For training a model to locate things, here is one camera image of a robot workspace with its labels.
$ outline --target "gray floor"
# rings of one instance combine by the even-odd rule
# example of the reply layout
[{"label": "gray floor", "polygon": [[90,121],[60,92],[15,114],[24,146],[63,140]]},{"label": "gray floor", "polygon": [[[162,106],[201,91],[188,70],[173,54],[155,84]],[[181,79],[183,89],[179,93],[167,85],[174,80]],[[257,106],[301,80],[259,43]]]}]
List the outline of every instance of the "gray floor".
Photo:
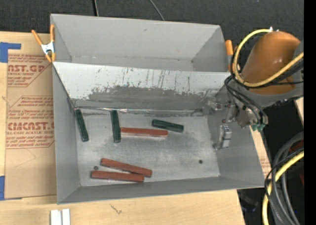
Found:
[{"label": "gray floor", "polygon": [[[304,36],[304,0],[153,1],[166,20],[221,25],[224,38],[232,39],[234,44],[254,29],[270,26],[290,32],[298,39]],[[160,19],[148,0],[97,0],[97,3],[100,16]],[[93,15],[93,9],[91,0],[0,0],[0,30],[29,32],[36,29],[47,33],[50,13]],[[267,110],[270,124],[265,135],[268,141],[283,142],[300,129],[291,122],[294,110],[292,104]],[[276,143],[271,150],[281,145]],[[248,224],[260,224],[260,212],[245,214],[245,219]]]}]

